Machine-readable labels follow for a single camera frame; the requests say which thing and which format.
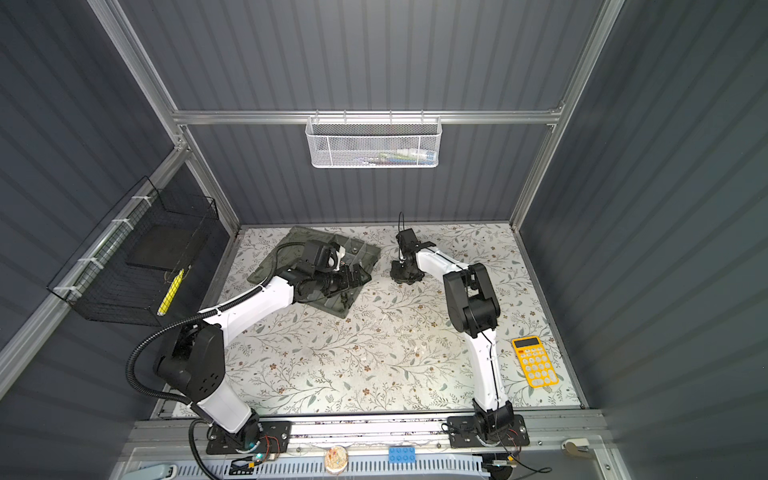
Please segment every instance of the wire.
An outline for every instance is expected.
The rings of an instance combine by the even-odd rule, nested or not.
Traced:
[[[531,475],[534,475],[534,474],[537,474],[537,473],[549,473],[549,472],[551,472],[551,471],[552,471],[552,467],[544,467],[544,468],[539,468],[539,469],[536,469],[536,468],[531,468],[531,467],[527,466],[525,463],[521,462],[519,458],[515,458],[515,461],[516,461],[516,462],[518,463],[518,465],[520,465],[521,467],[525,467],[525,468],[527,468],[528,470],[530,470],[531,472],[533,472],[533,473],[529,473],[528,475],[526,475],[525,477],[522,477],[522,478],[527,478],[527,477],[529,477],[529,476],[531,476]]]
[[[245,302],[246,300],[253,298],[254,295],[264,290],[265,288],[264,286],[267,285],[275,276],[275,271],[277,270],[277,253],[280,252],[283,248],[295,247],[299,245],[304,245],[304,242],[288,242],[288,243],[283,243],[282,245],[278,245],[275,251],[273,252],[272,268],[270,269],[269,275],[267,275],[264,281],[259,283],[256,287],[254,287],[248,293],[245,293],[244,295],[239,296],[236,299],[231,300],[230,302],[223,303],[214,310],[209,310],[205,313],[198,313],[187,319],[180,320],[176,323],[172,323],[169,326],[166,326],[158,330],[157,332],[149,335],[147,338],[142,340],[141,343],[139,343],[136,346],[134,351],[131,352],[131,355],[128,357],[128,361],[125,363],[125,379],[128,381],[128,385],[130,385],[137,392],[143,393],[146,396],[151,396],[151,397],[155,397],[163,400],[173,400],[175,402],[181,402],[184,405],[190,405],[192,403],[192,400],[187,398],[186,396],[177,395],[175,393],[170,393],[170,392],[163,392],[162,390],[151,389],[150,387],[141,383],[138,378],[136,378],[136,372],[135,372],[136,361],[138,360],[141,352],[143,352],[144,349],[147,348],[147,346],[150,343],[160,338],[165,333],[170,332],[172,329],[175,329],[180,326],[199,323],[203,319],[210,318],[214,315],[218,315],[221,312],[226,312],[230,308],[238,306],[242,302]]]
[[[192,456],[194,457],[195,463],[197,463],[197,466],[200,467],[200,470],[207,476],[210,480],[221,480],[219,477],[214,475],[214,473],[208,469],[208,467],[203,463],[203,459],[200,458],[200,453],[197,451],[197,445],[194,443],[194,427],[198,423],[205,423],[207,422],[202,419],[195,419],[192,420],[192,423],[190,423],[190,428],[187,430],[187,437],[190,441],[190,449],[192,450]]]

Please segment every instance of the wire mesh basket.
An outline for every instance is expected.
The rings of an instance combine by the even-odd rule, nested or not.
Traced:
[[[306,122],[312,165],[318,168],[437,167],[442,124]]]
[[[88,320],[160,326],[217,225],[215,200],[152,190],[113,222],[93,255],[75,262],[80,273],[63,285],[57,275],[48,290]]]

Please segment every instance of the calculator display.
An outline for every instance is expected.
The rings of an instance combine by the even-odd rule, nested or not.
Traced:
[[[530,345],[538,345],[538,339],[525,339],[525,340],[518,340],[515,342],[515,347],[520,348],[523,346],[530,346]]]

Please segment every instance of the black wire basket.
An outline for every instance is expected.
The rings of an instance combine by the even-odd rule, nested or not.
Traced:
[[[60,272],[48,290],[85,319],[159,327],[162,318],[176,316],[172,300],[218,218],[212,198],[152,190],[124,219],[113,220],[117,226],[92,256],[74,261],[81,272],[69,284],[62,286]]]

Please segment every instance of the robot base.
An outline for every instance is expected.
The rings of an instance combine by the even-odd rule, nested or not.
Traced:
[[[283,453],[288,450],[288,440],[290,439],[291,429],[290,422],[261,422],[261,427],[263,429],[263,434],[260,438],[260,443],[256,446],[256,449],[248,455],[258,455],[261,453],[262,461],[266,460],[265,435],[274,437],[274,439],[270,438],[270,453]],[[229,455],[230,453],[235,455],[242,455],[238,453],[231,445],[227,444],[225,431],[218,426],[214,426],[210,430],[210,435],[208,436],[208,446],[205,448],[205,452],[208,455]]]
[[[481,442],[475,430],[475,417],[473,415],[448,417],[445,423],[449,425],[449,429],[452,432],[450,434],[452,449],[486,447],[493,446],[496,443],[494,437],[492,437],[491,442]],[[514,421],[509,429],[507,429],[506,434],[501,433],[498,437],[503,446],[512,447],[513,449],[531,444],[531,440],[528,437],[528,429],[525,428],[525,420],[523,420],[522,415],[515,415]]]

